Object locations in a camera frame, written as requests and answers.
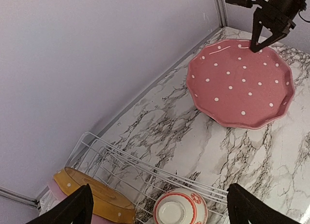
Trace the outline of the right aluminium frame post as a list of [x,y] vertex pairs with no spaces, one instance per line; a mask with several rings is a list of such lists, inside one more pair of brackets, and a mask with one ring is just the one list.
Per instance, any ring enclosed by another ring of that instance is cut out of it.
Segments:
[[219,20],[219,26],[221,28],[228,26],[228,18],[227,18],[227,12],[225,7],[225,0],[214,0],[215,6],[217,10],[218,20]]

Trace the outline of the red patterned white bowl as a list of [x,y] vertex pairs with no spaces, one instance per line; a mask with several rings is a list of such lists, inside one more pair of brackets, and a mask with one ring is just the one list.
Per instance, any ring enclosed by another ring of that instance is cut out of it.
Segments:
[[162,194],[153,208],[156,224],[205,224],[207,218],[208,209],[203,197],[185,188]]

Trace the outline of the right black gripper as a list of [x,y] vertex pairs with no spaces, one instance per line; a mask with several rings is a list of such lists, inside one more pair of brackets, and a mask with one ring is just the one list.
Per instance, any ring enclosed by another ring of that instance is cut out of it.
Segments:
[[[283,32],[289,32],[295,28],[293,19],[300,11],[306,10],[307,6],[306,0],[255,0],[253,4],[258,5],[258,8],[253,15],[250,43],[252,52],[258,52],[285,38],[287,34]],[[259,43],[263,27],[275,33]]]

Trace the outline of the maroon polka dot plate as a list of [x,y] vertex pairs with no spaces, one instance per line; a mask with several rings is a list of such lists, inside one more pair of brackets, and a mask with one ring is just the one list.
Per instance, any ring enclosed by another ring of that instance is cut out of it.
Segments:
[[294,97],[292,70],[272,48],[254,53],[248,40],[207,45],[188,64],[195,107],[224,127],[260,129],[286,115]]

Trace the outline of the yellow polka dot plate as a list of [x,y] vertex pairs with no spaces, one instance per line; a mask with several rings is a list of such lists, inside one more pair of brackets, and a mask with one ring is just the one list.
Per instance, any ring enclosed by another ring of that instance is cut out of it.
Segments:
[[134,223],[135,206],[116,190],[71,167],[63,168],[53,178],[66,195],[71,195],[83,185],[89,185],[93,195],[93,214],[114,223]]

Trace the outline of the pink plate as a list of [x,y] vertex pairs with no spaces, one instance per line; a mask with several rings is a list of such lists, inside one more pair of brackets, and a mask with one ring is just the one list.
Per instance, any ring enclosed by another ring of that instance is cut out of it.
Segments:
[[[46,202],[46,211],[50,211],[52,208],[57,206],[61,201],[67,198],[67,195],[60,189],[58,184],[54,179],[52,179],[48,183],[49,194],[47,196],[48,201]],[[92,215],[92,224],[110,224],[110,221],[97,216],[95,214]]]

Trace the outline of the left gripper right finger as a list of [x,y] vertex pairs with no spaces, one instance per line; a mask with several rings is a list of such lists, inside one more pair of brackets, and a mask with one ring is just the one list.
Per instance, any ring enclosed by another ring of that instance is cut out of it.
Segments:
[[227,208],[231,224],[296,224],[297,221],[272,209],[242,186],[228,188]]

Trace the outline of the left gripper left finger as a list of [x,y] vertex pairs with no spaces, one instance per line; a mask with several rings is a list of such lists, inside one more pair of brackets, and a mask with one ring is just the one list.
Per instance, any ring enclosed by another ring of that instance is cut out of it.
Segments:
[[87,184],[28,224],[91,224],[92,214],[93,194]]

